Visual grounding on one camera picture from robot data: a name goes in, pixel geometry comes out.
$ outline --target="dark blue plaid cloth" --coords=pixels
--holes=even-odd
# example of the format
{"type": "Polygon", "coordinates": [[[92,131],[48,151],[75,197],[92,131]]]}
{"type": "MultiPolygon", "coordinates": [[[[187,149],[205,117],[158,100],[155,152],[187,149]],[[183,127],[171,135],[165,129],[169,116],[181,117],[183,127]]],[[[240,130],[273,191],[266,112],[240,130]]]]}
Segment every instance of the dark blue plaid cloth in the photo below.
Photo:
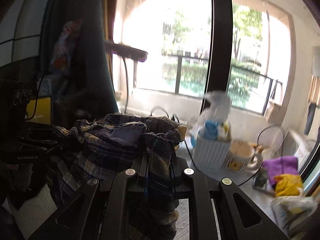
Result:
{"type": "Polygon", "coordinates": [[[148,187],[144,198],[130,202],[129,239],[173,239],[179,201],[172,197],[169,165],[186,130],[167,117],[114,114],[101,123],[78,120],[70,130],[55,127],[54,139],[72,150],[51,156],[47,164],[53,200],[63,205],[88,179],[111,179],[147,152],[148,187]]]}

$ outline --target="yellow packaging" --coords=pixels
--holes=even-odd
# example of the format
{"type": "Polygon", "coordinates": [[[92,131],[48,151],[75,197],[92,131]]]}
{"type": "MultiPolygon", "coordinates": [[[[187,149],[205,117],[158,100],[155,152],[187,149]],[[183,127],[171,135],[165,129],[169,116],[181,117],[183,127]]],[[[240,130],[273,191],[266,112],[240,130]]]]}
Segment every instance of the yellow packaging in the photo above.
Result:
{"type": "Polygon", "coordinates": [[[303,188],[302,179],[299,175],[282,174],[274,177],[277,180],[276,197],[299,196],[299,189],[303,188]]]}

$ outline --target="purple cloth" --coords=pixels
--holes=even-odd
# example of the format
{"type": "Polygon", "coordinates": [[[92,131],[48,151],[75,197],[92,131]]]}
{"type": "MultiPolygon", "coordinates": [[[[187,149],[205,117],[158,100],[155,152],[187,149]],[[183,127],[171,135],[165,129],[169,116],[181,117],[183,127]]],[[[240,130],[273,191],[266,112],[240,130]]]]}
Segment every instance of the purple cloth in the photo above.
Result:
{"type": "Polygon", "coordinates": [[[263,168],[268,172],[270,184],[273,186],[276,184],[276,180],[273,178],[278,175],[282,175],[282,163],[284,174],[298,175],[298,159],[293,156],[284,156],[276,159],[265,160],[262,163],[263,168]]]}

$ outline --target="mug handle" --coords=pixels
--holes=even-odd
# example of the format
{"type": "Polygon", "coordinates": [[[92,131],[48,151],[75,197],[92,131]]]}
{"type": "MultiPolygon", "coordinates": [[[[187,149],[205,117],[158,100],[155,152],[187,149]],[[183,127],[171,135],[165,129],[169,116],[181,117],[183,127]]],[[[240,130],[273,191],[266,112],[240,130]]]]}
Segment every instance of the mug handle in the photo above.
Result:
{"type": "Polygon", "coordinates": [[[249,171],[257,170],[261,166],[261,164],[263,162],[263,157],[261,156],[261,154],[254,153],[253,156],[257,157],[257,161],[252,165],[249,165],[249,164],[247,165],[246,169],[249,170],[249,171]]]}

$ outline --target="triangular cutout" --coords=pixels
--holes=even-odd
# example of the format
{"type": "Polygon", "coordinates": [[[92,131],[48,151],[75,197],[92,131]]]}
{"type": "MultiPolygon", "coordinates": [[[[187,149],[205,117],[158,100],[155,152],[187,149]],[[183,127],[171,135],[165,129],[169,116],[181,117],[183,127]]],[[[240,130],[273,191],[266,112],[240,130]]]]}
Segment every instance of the triangular cutout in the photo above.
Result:
{"type": "Polygon", "coordinates": [[[258,225],[261,222],[262,219],[260,215],[255,212],[255,210],[249,205],[247,201],[242,198],[239,193],[234,193],[233,199],[235,200],[242,224],[245,228],[258,225]]]}

